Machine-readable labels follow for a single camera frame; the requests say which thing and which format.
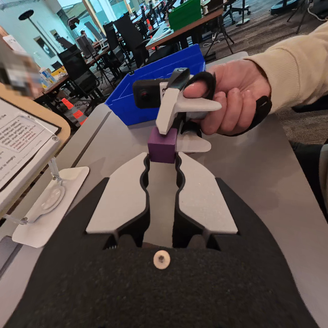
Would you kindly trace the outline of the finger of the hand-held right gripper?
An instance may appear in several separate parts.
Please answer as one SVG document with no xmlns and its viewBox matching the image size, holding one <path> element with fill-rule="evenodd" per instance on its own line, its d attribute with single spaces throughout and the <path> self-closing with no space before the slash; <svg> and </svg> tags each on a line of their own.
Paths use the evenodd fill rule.
<svg viewBox="0 0 328 328">
<path fill-rule="evenodd" d="M 156 127 L 161 135 L 166 135 L 179 113 L 185 113 L 186 119 L 203 119 L 210 112 L 222 108 L 221 103 L 205 98 L 185 98 L 183 92 L 168 88 L 162 97 L 156 119 Z"/>
<path fill-rule="evenodd" d="M 202 137 L 200 125 L 194 121 L 182 122 L 177 133 L 176 153 L 206 153 L 211 143 Z"/>
</svg>

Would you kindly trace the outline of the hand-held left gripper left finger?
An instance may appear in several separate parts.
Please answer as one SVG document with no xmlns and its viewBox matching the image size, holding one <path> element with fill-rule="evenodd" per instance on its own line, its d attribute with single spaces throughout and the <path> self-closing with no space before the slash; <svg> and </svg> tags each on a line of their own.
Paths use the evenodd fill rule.
<svg viewBox="0 0 328 328">
<path fill-rule="evenodd" d="M 143 152 L 110 175 L 87 234 L 110 234 L 116 242 L 121 236 L 130 235 L 136 246 L 142 247 L 150 225 L 149 170 L 149 155 Z"/>
</svg>

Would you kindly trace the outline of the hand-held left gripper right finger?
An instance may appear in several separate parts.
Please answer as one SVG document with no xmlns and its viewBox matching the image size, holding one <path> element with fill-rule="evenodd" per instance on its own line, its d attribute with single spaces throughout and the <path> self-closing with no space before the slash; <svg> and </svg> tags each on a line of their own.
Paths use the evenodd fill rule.
<svg viewBox="0 0 328 328">
<path fill-rule="evenodd" d="M 238 229 L 215 176 L 183 152 L 176 155 L 178 191 L 174 204 L 173 247 L 186 248 L 195 235 L 205 245 L 214 235 L 237 235 Z"/>
</svg>

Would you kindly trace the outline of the blue plastic bin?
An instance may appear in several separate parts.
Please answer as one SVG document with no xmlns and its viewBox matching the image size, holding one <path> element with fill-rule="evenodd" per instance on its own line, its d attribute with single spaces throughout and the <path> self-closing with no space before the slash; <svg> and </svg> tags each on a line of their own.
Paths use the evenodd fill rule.
<svg viewBox="0 0 328 328">
<path fill-rule="evenodd" d="M 189 68 L 195 75 L 205 70 L 205 60 L 199 45 L 192 45 L 163 59 L 157 60 L 127 74 L 114 89 L 105 104 L 126 125 L 135 125 L 157 118 L 159 106 L 140 109 L 133 95 L 133 83 L 137 80 L 168 79 L 176 68 Z"/>
</svg>

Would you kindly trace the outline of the large purple wooden cube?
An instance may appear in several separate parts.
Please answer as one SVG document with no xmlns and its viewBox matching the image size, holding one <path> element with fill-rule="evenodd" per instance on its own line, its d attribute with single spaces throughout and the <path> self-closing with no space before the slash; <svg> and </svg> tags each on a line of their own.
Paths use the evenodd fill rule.
<svg viewBox="0 0 328 328">
<path fill-rule="evenodd" d="M 161 135 L 154 127 L 148 139 L 149 158 L 151 162 L 175 163 L 178 130 L 171 128 L 166 135 Z"/>
</svg>

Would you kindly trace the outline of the person's right forearm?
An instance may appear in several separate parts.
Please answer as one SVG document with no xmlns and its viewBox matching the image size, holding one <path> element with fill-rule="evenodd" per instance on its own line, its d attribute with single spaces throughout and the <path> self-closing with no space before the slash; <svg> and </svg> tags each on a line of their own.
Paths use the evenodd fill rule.
<svg viewBox="0 0 328 328">
<path fill-rule="evenodd" d="M 328 23 L 245 59 L 256 63 L 268 79 L 271 113 L 312 104 L 328 92 Z"/>
</svg>

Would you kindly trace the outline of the person's right hand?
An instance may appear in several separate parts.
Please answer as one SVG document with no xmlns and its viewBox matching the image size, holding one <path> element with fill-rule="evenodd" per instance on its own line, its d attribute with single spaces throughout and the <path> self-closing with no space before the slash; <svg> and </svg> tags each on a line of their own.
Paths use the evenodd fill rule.
<svg viewBox="0 0 328 328">
<path fill-rule="evenodd" d="M 222 108 L 196 120 L 206 135 L 232 136 L 245 132 L 256 113 L 256 101 L 271 95 L 271 86 L 263 70 L 251 60 L 236 60 L 207 69 L 216 77 L 213 100 Z"/>
</svg>

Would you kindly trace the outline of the black office chair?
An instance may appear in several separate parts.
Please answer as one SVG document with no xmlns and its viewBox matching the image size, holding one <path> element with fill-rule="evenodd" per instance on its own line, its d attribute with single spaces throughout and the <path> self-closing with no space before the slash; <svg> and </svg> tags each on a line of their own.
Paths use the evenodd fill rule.
<svg viewBox="0 0 328 328">
<path fill-rule="evenodd" d="M 89 69 L 76 45 L 59 53 L 58 56 L 78 96 L 91 97 L 92 99 L 103 96 L 98 88 L 100 85 L 99 80 Z"/>
<path fill-rule="evenodd" d="M 240 27 L 248 24 L 250 22 L 249 15 L 251 14 L 250 6 L 246 5 L 245 0 L 243 0 L 241 7 L 234 7 L 233 4 L 235 2 L 236 0 L 227 0 L 223 2 L 223 11 L 224 11 L 224 14 L 222 15 L 223 19 L 229 16 L 232 25 L 235 25 L 236 27 Z M 238 23 L 236 23 L 233 17 L 233 13 L 235 12 L 237 12 L 242 17 Z"/>
<path fill-rule="evenodd" d="M 123 15 L 114 21 L 113 24 L 121 34 L 128 49 L 132 52 L 137 68 L 145 65 L 150 57 L 149 51 L 145 47 L 147 40 L 144 40 L 142 34 L 130 20 L 130 17 Z"/>
<path fill-rule="evenodd" d="M 109 46 L 109 59 L 114 68 L 118 71 L 121 71 L 121 66 L 126 66 L 127 71 L 130 72 L 130 58 L 127 52 L 125 51 L 122 42 L 119 42 L 113 23 L 108 23 L 103 25 L 107 43 Z"/>
</svg>

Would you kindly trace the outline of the computer monitor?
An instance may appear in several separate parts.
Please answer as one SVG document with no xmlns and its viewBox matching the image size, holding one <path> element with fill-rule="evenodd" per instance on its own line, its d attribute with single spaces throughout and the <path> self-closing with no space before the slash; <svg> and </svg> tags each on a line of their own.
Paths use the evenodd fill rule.
<svg viewBox="0 0 328 328">
<path fill-rule="evenodd" d="M 86 59 L 89 59 L 90 57 L 96 54 L 96 50 L 92 46 L 92 43 L 88 41 L 85 36 L 80 36 L 76 38 L 75 41 L 79 45 L 80 50 L 82 51 Z"/>
</svg>

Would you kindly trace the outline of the wooden desk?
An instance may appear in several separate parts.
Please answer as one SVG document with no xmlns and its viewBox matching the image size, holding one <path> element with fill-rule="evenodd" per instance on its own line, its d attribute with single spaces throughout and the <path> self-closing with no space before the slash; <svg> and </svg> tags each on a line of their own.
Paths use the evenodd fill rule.
<svg viewBox="0 0 328 328">
<path fill-rule="evenodd" d="M 191 33 L 193 29 L 209 22 L 212 19 L 219 17 L 222 14 L 223 7 L 220 7 L 217 10 L 203 16 L 201 19 L 198 19 L 195 22 L 188 24 L 177 31 L 171 30 L 171 33 L 167 35 L 162 35 L 163 32 L 161 31 L 161 29 L 159 29 L 158 32 L 156 32 L 155 36 L 150 39 L 150 41 L 146 44 L 145 47 L 147 50 L 150 50 L 153 47 L 164 46 L 166 43 L 176 38 L 180 38 L 183 36 L 188 37 L 187 34 Z"/>
</svg>

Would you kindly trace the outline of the green plastic crate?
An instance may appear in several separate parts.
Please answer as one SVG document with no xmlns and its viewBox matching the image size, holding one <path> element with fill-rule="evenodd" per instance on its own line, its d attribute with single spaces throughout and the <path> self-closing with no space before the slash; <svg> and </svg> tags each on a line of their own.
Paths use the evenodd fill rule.
<svg viewBox="0 0 328 328">
<path fill-rule="evenodd" d="M 200 0 L 188 0 L 168 14 L 170 28 L 177 31 L 202 18 Z"/>
</svg>

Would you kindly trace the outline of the stack of blue white cartons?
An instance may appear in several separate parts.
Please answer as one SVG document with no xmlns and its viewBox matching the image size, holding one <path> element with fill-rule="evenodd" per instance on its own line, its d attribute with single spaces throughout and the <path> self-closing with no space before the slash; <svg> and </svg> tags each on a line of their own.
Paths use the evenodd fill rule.
<svg viewBox="0 0 328 328">
<path fill-rule="evenodd" d="M 43 80 L 44 88 L 49 89 L 57 83 L 56 79 L 51 75 L 51 71 L 48 68 L 40 68 L 40 76 Z"/>
</svg>

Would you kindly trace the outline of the printed instruction sheet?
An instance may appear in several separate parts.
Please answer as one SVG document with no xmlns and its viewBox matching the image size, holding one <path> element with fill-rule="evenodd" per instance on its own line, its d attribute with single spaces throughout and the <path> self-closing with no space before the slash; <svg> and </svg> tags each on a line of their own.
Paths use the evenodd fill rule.
<svg viewBox="0 0 328 328">
<path fill-rule="evenodd" d="M 0 187 L 4 189 L 61 128 L 0 100 Z"/>
</svg>

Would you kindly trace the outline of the black floor lamp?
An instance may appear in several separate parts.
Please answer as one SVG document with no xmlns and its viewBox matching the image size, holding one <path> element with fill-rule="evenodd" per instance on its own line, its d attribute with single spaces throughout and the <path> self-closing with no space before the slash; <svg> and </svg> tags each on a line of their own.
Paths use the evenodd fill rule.
<svg viewBox="0 0 328 328">
<path fill-rule="evenodd" d="M 44 39 L 44 41 L 47 42 L 47 44 L 49 45 L 49 47 L 51 47 L 53 49 L 53 51 L 56 53 L 57 56 L 59 56 L 58 51 L 56 50 L 55 47 L 53 47 L 53 45 L 50 43 L 50 41 L 47 39 L 47 37 L 41 32 L 41 30 L 36 26 L 36 24 L 31 20 L 31 16 L 34 14 L 33 10 L 27 10 L 26 12 L 22 13 L 19 16 L 19 20 L 20 21 L 25 21 L 25 20 L 29 20 L 31 22 L 31 24 L 35 27 L 35 29 L 39 32 L 39 34 L 42 36 L 42 38 Z"/>
</svg>

